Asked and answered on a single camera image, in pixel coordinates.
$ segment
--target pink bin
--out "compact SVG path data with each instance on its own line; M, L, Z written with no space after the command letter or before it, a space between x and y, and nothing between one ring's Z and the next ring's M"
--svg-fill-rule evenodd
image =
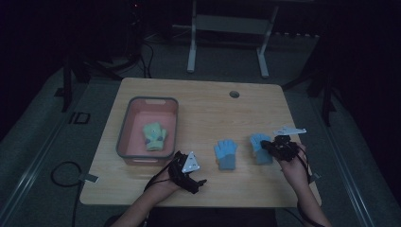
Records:
M137 96L131 99L117 141L118 155L127 165L164 165L174 154L177 115L175 98ZM143 128L154 122L159 122L167 134L163 149L147 151Z

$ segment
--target green glove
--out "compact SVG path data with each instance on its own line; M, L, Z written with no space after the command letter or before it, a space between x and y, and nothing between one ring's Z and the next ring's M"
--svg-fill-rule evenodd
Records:
M147 150L160 150L163 149L166 138L166 130L162 129L159 122L150 123L144 126L145 144Z

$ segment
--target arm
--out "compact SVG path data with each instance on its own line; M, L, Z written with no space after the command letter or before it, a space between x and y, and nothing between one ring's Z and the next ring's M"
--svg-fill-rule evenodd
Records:
M168 169L166 169L155 179L155 182L167 180L168 178ZM170 180L153 184L114 223L113 227L138 226L147 217L153 206L167 199L178 189L180 187Z
M304 145L298 144L298 146L305 150ZM305 156L301 151L299 151L298 155L305 162ZM305 169L302 166L301 161L298 158L295 158L291 162L279 161L279 164L283 169L284 176L286 177L288 183L294 189L299 205L306 216L325 227L331 226L330 221L325 216L322 208L316 201L316 198L309 187ZM306 221L304 221L304 225L312 226Z

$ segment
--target glove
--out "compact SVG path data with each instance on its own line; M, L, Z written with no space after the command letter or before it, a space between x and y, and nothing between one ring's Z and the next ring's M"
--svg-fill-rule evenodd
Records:
M146 138L145 144L147 145L147 150L163 149L167 132L162 129L159 122L145 125L143 131Z
M260 142L262 140L270 141L270 137L262 134L256 133L251 136L251 144L253 147L253 154L256 157L256 163L258 165L272 164L273 159L267 150L262 148Z
M221 140L215 146L215 154L218 159L218 169L234 170L235 169L235 151L238 145L233 140Z

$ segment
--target gray carpet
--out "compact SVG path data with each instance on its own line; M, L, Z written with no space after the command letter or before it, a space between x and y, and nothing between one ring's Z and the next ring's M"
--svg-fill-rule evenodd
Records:
M154 49L150 72L155 79L193 79L283 85L299 76L316 39L273 36L266 58L270 77L260 77L253 48L240 48L201 42L198 46L195 73L186 73L189 51L187 37L176 42L157 44L149 38ZM150 49L143 47L146 62ZM143 76L142 66L136 65L119 74L123 77ZM1 142L0 202L4 208L24 171L44 145L50 145L39 174L21 204L16 204L9 226L70 226L73 216L76 187L63 188L50 180L51 170L61 162L77 162L87 172L96 152L98 141L118 90L118 82L105 79L96 72L88 85L76 84L75 102L69 113L61 113L62 100L53 97L61 86L61 71L55 74L31 103L26 113ZM374 226L398 226L401 211L382 179L369 148L360 135L352 117L336 99L337 109L330 114L332 127L322 123L319 111L322 99L309 98L305 93L309 81L285 92L295 124L306 128L301 139L307 146L311 168L322 177L317 186L323 200L323 211L334 226L363 226L350 200L341 177L335 152L340 152L357 184ZM72 112L90 113L87 125L68 124ZM57 137L46 140L52 132ZM73 167L60 171L60 181L73 182L77 176ZM107 218L122 213L126 206L88 206L78 204L77 226L102 226ZM279 226L301 226L296 218L283 209L276 213Z

